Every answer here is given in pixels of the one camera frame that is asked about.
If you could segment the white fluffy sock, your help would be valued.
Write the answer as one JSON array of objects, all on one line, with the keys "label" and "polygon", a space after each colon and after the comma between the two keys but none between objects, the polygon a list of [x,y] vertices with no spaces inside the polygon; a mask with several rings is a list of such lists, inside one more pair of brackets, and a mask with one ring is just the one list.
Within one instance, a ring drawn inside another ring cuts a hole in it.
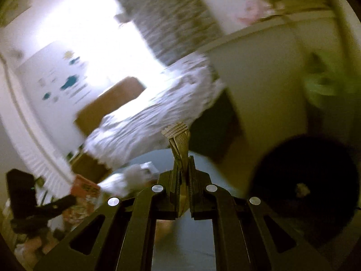
[{"label": "white fluffy sock", "polygon": [[143,187],[156,184],[160,175],[159,170],[153,163],[134,164],[124,169],[124,179],[131,188]]}]

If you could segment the black round trash bin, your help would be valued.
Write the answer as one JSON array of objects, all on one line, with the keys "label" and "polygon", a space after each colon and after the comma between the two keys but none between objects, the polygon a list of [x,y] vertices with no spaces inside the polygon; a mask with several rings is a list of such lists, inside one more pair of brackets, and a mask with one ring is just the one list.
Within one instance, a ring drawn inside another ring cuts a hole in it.
[{"label": "black round trash bin", "polygon": [[355,215],[358,165],[356,151],[337,138],[296,135],[258,161],[248,196],[291,220],[307,241],[319,247],[339,236]]}]

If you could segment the white crumpled plastic bag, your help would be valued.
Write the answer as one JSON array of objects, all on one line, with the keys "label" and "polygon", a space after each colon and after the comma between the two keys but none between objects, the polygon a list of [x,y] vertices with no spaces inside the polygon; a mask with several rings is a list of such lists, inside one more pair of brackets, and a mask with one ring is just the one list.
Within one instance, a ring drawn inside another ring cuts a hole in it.
[{"label": "white crumpled plastic bag", "polygon": [[123,173],[110,175],[108,178],[98,183],[98,186],[103,192],[119,198],[125,198],[132,192],[126,176]]}]

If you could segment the grey blue table cloth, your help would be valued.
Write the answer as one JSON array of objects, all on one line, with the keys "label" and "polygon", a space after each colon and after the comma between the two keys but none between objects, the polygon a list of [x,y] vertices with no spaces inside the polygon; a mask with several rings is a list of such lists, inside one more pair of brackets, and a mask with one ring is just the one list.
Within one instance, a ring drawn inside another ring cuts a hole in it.
[{"label": "grey blue table cloth", "polygon": [[115,212],[95,266],[96,270],[150,270],[156,222],[180,217],[181,190],[190,198],[190,213],[195,220],[211,220],[217,270],[237,269],[237,249],[241,234],[231,194],[212,184],[209,174],[196,169],[194,158],[179,159],[171,171],[137,197],[120,200],[111,197],[107,206]]}]

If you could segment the red snack box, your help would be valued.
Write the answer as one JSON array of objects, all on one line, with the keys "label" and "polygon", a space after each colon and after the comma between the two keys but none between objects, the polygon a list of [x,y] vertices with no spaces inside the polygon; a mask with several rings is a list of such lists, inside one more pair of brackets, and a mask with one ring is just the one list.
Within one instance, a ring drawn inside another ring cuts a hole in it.
[{"label": "red snack box", "polygon": [[70,189],[70,194],[80,198],[98,198],[100,187],[82,175],[77,174]]}]

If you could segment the brown wooden nightstand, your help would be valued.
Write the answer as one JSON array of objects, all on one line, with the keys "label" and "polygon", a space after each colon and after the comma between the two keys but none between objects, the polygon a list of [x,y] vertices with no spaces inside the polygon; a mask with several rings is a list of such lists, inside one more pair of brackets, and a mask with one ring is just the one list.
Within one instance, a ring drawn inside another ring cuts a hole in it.
[{"label": "brown wooden nightstand", "polygon": [[76,155],[70,161],[70,166],[73,173],[81,175],[96,184],[111,171],[105,165],[99,163],[96,159],[84,152]]}]

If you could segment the brown wooden headboard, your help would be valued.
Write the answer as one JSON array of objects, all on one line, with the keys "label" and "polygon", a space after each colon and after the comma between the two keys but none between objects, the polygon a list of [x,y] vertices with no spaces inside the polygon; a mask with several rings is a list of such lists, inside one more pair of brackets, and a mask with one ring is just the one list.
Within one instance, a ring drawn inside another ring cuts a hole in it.
[{"label": "brown wooden headboard", "polygon": [[136,99],[145,89],[137,78],[126,77],[77,112],[77,128],[88,137],[100,125],[104,116]]}]

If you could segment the white rumpled duvet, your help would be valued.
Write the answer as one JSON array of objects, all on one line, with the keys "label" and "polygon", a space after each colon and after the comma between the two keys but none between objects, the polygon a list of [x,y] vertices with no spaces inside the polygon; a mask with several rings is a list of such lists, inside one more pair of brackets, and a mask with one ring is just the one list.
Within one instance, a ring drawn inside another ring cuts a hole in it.
[{"label": "white rumpled duvet", "polygon": [[104,116],[84,142],[84,152],[118,169],[139,155],[165,149],[162,130],[177,122],[192,125],[224,89],[209,58],[189,54],[154,76],[136,99]]}]

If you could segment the white bedside cabinet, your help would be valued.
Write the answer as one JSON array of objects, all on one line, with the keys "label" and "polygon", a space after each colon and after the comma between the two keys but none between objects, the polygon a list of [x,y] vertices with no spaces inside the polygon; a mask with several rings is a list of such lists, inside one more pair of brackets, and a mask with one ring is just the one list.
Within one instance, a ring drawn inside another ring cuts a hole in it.
[{"label": "white bedside cabinet", "polygon": [[240,195],[252,170],[273,146],[304,133],[307,125],[303,75],[313,52],[343,59],[337,19],[331,10],[276,17],[202,46],[226,83],[243,134],[220,165]]}]

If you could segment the patterned grey window curtain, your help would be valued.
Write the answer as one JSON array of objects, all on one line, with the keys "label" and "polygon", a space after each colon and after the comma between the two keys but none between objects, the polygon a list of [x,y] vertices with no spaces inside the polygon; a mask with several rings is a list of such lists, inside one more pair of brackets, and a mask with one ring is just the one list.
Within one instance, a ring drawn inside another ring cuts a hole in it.
[{"label": "patterned grey window curtain", "polygon": [[118,0],[155,58],[165,66],[222,37],[202,0]]}]

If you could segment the wall sticker poster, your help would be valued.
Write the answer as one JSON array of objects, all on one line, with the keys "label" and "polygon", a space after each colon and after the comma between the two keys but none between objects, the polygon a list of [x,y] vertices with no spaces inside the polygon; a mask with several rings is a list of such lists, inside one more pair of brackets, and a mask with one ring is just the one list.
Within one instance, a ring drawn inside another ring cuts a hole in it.
[{"label": "wall sticker poster", "polygon": [[98,94],[90,85],[80,55],[53,43],[24,61],[16,75],[37,113],[71,107],[78,110]]}]

